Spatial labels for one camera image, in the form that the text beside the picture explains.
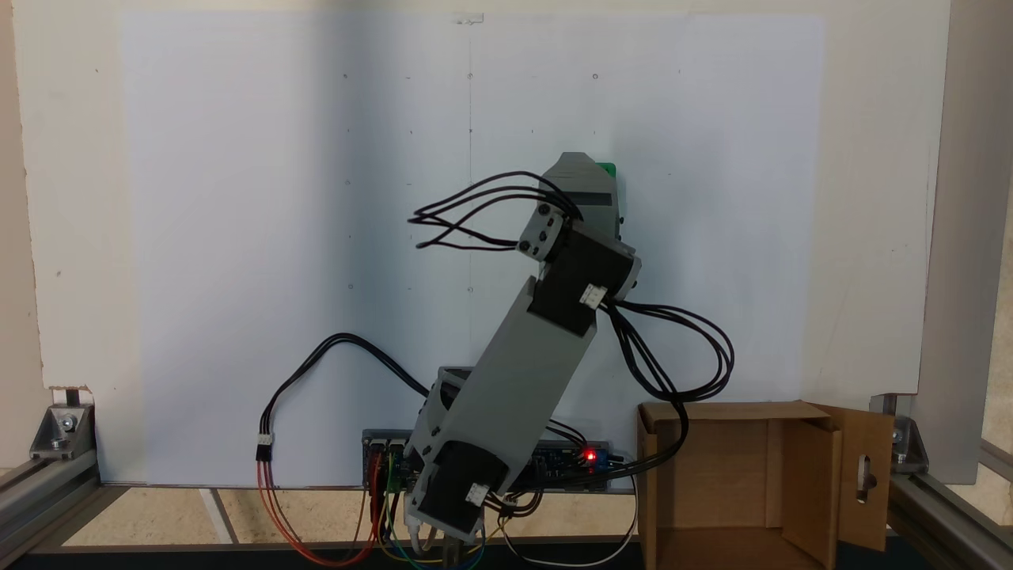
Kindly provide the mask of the wide light grey gripper finger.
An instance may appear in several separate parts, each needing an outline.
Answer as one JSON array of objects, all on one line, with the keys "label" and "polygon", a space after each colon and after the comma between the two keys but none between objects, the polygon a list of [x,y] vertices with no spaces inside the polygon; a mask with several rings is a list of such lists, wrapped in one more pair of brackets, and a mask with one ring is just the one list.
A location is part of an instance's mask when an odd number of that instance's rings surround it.
[{"label": "wide light grey gripper finger", "polygon": [[586,153],[561,153],[542,177],[567,194],[593,192],[616,195],[614,180],[617,169],[614,163],[597,162]]}]

